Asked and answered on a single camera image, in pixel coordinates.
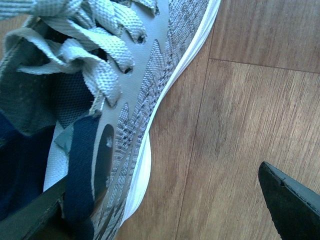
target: shoe tongue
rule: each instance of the shoe tongue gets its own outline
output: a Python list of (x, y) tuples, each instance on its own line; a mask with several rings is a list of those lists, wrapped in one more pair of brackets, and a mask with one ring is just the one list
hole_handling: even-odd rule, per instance
[(63, 128), (67, 128), (87, 112), (94, 101), (82, 73), (61, 73), (52, 90), (54, 114)]

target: shoelace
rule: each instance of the shoelace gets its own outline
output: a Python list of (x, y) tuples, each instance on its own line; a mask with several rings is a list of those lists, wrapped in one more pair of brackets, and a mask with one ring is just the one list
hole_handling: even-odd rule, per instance
[[(157, 0), (127, 2), (132, 1), (150, 8), (154, 15), (157, 12)], [(44, 39), (28, 27), (11, 31), (5, 39), (6, 52), (24, 38), (50, 60), (42, 66), (20, 65), (18, 72), (48, 75), (82, 70), (92, 95), (98, 97), (102, 93), (111, 107), (116, 104), (122, 93), (118, 75), (109, 61), (93, 51), (105, 51), (123, 73), (133, 69), (133, 56), (120, 37), (127, 31), (135, 43), (141, 43), (146, 29), (131, 8), (111, 0), (0, 0), (0, 20), (22, 14), (40, 17), (49, 27), (71, 38), (61, 44)]]

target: gray knit sneaker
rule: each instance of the gray knit sneaker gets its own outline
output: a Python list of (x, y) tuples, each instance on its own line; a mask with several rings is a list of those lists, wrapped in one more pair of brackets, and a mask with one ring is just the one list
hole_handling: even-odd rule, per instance
[(0, 239), (115, 238), (147, 188), (156, 110), (219, 4), (0, 0), (0, 20), (32, 15), (0, 66)]

